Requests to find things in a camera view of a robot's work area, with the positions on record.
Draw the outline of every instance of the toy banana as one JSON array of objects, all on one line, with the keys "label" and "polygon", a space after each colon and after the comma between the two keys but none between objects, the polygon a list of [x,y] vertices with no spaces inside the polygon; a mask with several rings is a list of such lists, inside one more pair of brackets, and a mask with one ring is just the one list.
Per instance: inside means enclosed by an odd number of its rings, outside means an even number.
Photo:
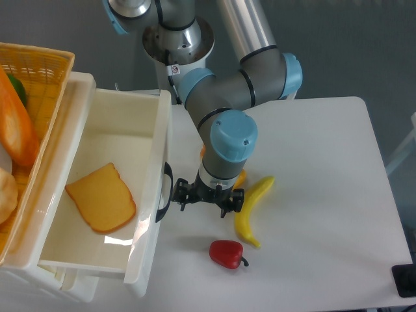
[{"label": "toy banana", "polygon": [[234,228],[239,238],[256,248],[261,243],[255,239],[250,227],[250,214],[254,205],[267,193],[274,183],[274,177],[268,176],[260,179],[255,185],[249,188],[244,195],[244,204],[241,212],[234,214]]}]

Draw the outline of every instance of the toast slice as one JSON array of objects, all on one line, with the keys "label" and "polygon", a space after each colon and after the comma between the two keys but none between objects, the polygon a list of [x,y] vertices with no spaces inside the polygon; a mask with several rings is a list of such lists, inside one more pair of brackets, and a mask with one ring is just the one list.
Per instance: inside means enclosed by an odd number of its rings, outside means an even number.
[{"label": "toast slice", "polygon": [[113,232],[136,214],[130,190],[111,162],[65,189],[85,222],[98,233]]}]

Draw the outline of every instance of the toy pepper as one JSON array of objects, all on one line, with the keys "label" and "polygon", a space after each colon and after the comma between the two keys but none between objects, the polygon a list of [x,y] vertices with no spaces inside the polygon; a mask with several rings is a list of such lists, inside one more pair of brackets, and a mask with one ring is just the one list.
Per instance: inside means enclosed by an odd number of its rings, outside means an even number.
[{"label": "toy pepper", "polygon": [[211,259],[223,267],[236,269],[240,266],[241,261],[245,267],[248,262],[242,256],[242,244],[234,240],[216,240],[209,247],[209,256]]}]

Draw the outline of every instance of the white table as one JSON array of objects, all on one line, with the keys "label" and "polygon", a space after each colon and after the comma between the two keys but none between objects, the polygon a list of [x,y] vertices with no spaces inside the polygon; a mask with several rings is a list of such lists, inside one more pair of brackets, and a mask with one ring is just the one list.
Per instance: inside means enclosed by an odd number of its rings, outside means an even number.
[{"label": "white table", "polygon": [[[209,245],[237,240],[233,215],[208,204],[172,204],[161,221],[148,291],[135,300],[101,280],[93,302],[1,297],[3,311],[327,311],[406,306],[391,267],[410,263],[402,226],[364,102],[358,98],[270,102],[247,112],[259,140],[246,185],[276,186],[251,222],[262,248],[244,244],[248,268],[212,262]],[[173,109],[170,164],[194,180],[202,142],[182,106]]]}]

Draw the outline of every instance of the white drawer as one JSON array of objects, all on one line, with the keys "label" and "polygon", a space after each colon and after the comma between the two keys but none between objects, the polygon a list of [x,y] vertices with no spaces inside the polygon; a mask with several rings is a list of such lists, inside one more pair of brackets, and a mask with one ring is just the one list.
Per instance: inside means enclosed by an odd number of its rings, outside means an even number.
[{"label": "white drawer", "polygon": [[[76,94],[80,88],[86,89],[83,99],[69,103],[68,92]],[[30,271],[34,266],[119,278],[143,296],[159,232],[155,216],[159,204],[169,200],[161,200],[161,188],[170,94],[95,89],[92,76],[71,73],[62,105],[36,178],[36,194],[31,194],[4,268]],[[126,226],[102,235],[81,218],[64,186],[109,162],[129,187],[137,211]]]}]

